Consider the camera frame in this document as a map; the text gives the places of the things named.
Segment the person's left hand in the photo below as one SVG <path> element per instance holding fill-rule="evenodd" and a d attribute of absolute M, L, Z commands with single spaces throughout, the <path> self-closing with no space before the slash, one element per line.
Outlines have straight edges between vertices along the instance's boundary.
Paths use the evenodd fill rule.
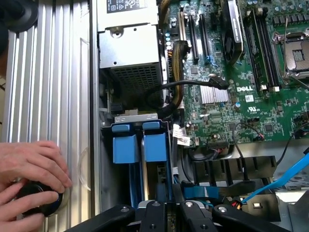
<path fill-rule="evenodd" d="M 0 144 L 0 190 L 18 178 L 41 182 L 59 193 L 72 186 L 65 158 L 52 141 Z"/>

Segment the person's right hand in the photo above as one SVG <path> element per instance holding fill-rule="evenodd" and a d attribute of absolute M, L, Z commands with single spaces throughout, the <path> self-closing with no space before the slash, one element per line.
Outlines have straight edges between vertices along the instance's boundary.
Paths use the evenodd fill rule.
<path fill-rule="evenodd" d="M 55 191 L 39 192 L 16 199 L 16 195 L 26 183 L 26 179 L 21 179 L 0 191 L 0 230 L 2 232 L 39 231 L 45 221 L 42 213 L 22 219 L 17 217 L 32 208 L 53 203 L 58 199 L 58 193 Z"/>

